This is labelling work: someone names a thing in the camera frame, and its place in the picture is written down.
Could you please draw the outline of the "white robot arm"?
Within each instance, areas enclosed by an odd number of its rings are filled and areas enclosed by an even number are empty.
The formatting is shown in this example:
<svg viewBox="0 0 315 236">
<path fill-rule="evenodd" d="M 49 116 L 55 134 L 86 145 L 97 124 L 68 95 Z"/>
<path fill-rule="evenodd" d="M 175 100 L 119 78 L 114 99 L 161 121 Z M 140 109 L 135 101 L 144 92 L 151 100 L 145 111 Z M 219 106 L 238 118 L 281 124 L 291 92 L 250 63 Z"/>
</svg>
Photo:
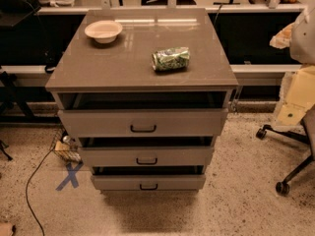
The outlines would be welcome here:
<svg viewBox="0 0 315 236">
<path fill-rule="evenodd" d="M 315 7 L 306 7 L 296 20 L 270 40 L 277 49 L 289 48 L 290 57 L 301 64 L 315 64 Z"/>
</svg>

